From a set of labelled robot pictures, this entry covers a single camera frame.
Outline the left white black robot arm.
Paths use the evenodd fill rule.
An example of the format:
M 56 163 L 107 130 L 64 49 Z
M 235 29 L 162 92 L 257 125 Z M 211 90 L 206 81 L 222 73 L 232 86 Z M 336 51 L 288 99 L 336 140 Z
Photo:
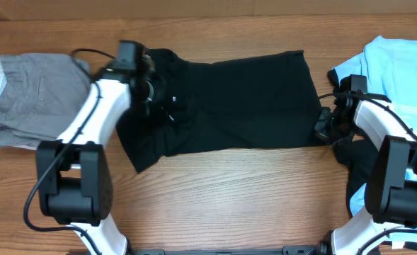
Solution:
M 100 69 L 69 127 L 36 150 L 38 180 L 23 209 L 30 229 L 74 232 L 89 254 L 132 254 L 110 214 L 113 183 L 105 147 L 121 116 L 138 103 L 146 109 L 156 103 L 162 85 L 145 52 L 119 54 Z

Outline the black polo shirt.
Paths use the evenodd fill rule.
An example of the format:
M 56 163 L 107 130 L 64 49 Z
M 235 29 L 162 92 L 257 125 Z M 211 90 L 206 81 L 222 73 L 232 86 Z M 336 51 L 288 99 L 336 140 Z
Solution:
M 321 144 L 314 126 L 322 108 L 303 51 L 212 64 L 168 49 L 149 55 L 166 102 L 147 117 L 128 111 L 116 127 L 137 171 L 177 154 Z

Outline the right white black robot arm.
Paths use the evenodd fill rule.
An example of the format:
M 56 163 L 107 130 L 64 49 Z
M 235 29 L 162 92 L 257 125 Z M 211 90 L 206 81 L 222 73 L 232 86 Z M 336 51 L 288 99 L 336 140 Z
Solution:
M 333 93 L 335 111 L 323 114 L 325 136 L 361 131 L 378 151 L 366 183 L 364 205 L 329 232 L 311 254 L 369 254 L 383 242 L 417 246 L 417 135 L 392 110 L 386 96 Z

